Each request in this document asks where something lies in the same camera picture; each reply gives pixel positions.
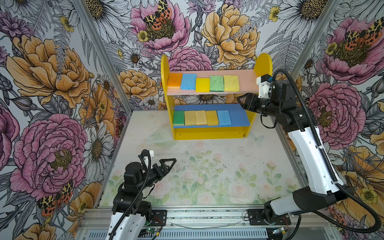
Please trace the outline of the blue sponge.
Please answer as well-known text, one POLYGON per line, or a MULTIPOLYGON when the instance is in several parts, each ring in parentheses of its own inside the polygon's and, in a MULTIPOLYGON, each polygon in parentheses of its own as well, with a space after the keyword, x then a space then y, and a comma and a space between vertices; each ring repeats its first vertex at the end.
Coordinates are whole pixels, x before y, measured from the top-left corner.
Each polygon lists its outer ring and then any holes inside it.
POLYGON ((181 82, 181 90, 195 90, 196 89, 197 74, 183 74, 181 82))
POLYGON ((230 112, 228 110, 217 111, 219 126, 230 126, 232 124, 230 112))

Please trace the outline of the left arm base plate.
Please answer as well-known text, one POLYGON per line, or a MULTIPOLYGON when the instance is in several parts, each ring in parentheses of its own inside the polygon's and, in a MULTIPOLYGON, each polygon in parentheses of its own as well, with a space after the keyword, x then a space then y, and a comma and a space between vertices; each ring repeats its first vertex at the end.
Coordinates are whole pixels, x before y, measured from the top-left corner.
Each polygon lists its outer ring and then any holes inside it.
POLYGON ((167 210, 152 210, 152 215, 146 221, 145 227, 164 227, 167 223, 167 210))

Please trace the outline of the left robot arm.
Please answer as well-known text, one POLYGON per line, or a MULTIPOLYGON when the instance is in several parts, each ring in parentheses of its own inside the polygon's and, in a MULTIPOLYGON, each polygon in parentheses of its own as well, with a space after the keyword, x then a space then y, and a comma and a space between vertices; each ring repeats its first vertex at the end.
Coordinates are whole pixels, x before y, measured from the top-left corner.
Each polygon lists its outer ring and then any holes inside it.
POLYGON ((175 165, 177 160, 161 159, 148 167, 145 160, 126 166, 124 182, 114 198, 107 240, 136 240, 142 228, 153 218, 152 204, 144 201, 143 191, 154 187, 175 165))

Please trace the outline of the orange sponge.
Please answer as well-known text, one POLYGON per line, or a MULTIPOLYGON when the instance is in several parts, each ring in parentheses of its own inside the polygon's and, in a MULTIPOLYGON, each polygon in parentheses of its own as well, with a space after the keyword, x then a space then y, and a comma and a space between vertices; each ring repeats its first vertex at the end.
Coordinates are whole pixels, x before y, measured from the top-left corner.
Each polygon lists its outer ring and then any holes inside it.
POLYGON ((182 83, 183 74, 182 73, 170 73, 167 88, 168 89, 180 89, 182 83))

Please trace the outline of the pale yellow sponge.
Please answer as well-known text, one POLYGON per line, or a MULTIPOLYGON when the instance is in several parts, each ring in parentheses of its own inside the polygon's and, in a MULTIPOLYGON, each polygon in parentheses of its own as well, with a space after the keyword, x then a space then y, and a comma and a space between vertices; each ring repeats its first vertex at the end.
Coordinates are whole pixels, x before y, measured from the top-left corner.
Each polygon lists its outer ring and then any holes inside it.
POLYGON ((185 114, 185 126, 196 125, 196 111, 184 111, 185 114))

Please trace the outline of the lime yellow sponge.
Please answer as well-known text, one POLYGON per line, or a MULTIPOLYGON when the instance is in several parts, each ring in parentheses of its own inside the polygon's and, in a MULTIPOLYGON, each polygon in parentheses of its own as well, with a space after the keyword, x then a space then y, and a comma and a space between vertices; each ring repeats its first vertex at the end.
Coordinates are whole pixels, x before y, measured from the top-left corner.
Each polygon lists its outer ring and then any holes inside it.
POLYGON ((239 92, 240 91, 239 77, 234 75, 224 75, 224 91, 239 92))

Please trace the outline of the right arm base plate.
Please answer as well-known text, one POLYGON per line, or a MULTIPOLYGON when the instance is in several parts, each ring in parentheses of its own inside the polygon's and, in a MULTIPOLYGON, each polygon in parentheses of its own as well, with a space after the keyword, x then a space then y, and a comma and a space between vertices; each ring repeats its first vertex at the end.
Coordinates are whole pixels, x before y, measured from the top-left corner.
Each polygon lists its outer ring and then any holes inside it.
POLYGON ((245 214, 251 226, 289 226, 291 224, 288 215, 276 215, 269 209, 248 209, 245 214))

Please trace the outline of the dark green scrub sponge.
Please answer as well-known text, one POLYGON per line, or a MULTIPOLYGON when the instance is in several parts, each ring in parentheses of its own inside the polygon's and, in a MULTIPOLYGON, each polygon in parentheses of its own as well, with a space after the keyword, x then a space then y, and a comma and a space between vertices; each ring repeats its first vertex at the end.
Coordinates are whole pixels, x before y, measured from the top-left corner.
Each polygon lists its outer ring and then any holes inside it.
POLYGON ((184 126, 185 125, 185 112, 184 111, 174 111, 173 125, 174 126, 184 126))

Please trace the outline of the light yellow sponge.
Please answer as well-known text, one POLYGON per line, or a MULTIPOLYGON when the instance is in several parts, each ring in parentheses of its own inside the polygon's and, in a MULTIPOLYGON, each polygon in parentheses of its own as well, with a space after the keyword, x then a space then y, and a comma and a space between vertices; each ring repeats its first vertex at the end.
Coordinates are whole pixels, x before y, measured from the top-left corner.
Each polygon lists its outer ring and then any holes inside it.
POLYGON ((208 124, 205 110, 195 111, 195 118, 197 126, 206 126, 208 124))

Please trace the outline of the bright yellow square sponge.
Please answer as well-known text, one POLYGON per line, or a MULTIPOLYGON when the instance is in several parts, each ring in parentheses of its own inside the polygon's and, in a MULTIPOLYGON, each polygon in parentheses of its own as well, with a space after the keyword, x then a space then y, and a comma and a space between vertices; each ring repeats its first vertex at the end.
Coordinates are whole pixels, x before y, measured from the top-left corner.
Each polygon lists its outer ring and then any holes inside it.
POLYGON ((210 92, 210 78, 197 78, 196 79, 196 92, 209 93, 210 92))

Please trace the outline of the light green sponge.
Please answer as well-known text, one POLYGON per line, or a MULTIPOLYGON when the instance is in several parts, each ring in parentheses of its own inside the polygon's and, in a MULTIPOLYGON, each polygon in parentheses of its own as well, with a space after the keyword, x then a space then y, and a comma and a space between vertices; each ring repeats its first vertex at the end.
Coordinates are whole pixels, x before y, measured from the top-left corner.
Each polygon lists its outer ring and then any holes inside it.
POLYGON ((210 76, 210 91, 211 92, 223 92, 224 77, 223 76, 210 76))

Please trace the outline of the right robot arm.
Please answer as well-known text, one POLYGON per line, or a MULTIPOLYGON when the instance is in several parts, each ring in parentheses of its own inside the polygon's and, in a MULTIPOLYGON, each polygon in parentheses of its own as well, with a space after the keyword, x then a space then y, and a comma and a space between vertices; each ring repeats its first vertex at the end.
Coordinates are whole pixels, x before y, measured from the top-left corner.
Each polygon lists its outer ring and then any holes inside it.
POLYGON ((287 197, 265 203, 263 217, 267 223, 275 223, 278 218, 287 214, 314 212, 349 198, 349 194, 353 192, 352 188, 346 187, 344 192, 338 188, 343 182, 339 177, 331 176, 335 170, 330 161, 325 161, 322 154, 324 146, 315 141, 310 124, 316 120, 306 117, 304 109, 297 105, 295 97, 288 100, 271 100, 247 93, 238 97, 238 102, 244 110, 258 113, 262 117, 274 117, 276 122, 284 127, 295 144, 307 173, 307 187, 296 190, 287 197))

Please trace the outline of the golden yellow sponge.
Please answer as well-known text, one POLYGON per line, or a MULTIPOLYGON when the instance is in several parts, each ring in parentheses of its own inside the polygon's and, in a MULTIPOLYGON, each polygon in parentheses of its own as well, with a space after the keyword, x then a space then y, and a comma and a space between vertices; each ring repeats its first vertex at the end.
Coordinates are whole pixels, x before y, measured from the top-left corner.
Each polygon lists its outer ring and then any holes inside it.
POLYGON ((219 125, 219 118, 217 111, 211 110, 206 111, 206 118, 207 118, 207 125, 208 126, 218 126, 219 125))

